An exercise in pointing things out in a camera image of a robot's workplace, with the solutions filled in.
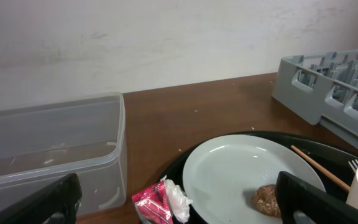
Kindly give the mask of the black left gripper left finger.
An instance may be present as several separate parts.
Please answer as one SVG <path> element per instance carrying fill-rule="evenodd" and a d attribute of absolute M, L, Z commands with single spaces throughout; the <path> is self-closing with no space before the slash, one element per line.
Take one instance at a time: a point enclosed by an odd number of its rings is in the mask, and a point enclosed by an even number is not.
<path fill-rule="evenodd" d="M 78 176 L 68 174 L 0 211 L 0 224 L 73 224 L 81 198 Z"/>

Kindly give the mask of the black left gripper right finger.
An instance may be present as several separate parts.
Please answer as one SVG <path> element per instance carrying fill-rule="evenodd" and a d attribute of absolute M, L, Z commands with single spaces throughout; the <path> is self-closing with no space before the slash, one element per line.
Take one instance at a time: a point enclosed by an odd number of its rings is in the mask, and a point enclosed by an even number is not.
<path fill-rule="evenodd" d="M 358 224 L 358 209 L 288 172 L 279 172 L 275 196 L 283 224 Z"/>

